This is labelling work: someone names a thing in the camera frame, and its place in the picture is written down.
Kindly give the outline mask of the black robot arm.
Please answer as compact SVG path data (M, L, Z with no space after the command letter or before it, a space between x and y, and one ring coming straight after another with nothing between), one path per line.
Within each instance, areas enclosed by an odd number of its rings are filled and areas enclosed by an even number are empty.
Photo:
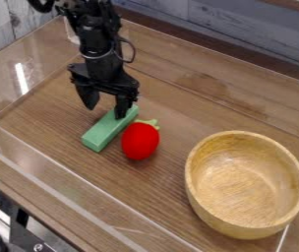
M65 17L71 29L79 37L79 51L83 63L68 65L71 82L85 107L95 109L100 93L115 96L113 116L125 117L127 111L138 101L139 82L125 73L124 63L135 57L123 58L121 45L134 44L119 35L120 15L112 0L28 0L40 13L56 10Z

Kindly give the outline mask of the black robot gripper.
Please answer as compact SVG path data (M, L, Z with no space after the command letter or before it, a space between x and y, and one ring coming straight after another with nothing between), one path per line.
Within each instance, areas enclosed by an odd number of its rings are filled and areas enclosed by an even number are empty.
M124 58L121 45L125 43L131 51L135 47L117 33L109 35L103 25L81 26L77 34L84 62L73 64L69 71L79 97L85 107L93 110L100 92L116 95L113 113L115 118L121 119L132 106L132 98L139 95L139 83L123 69L123 64L134 61L135 54Z

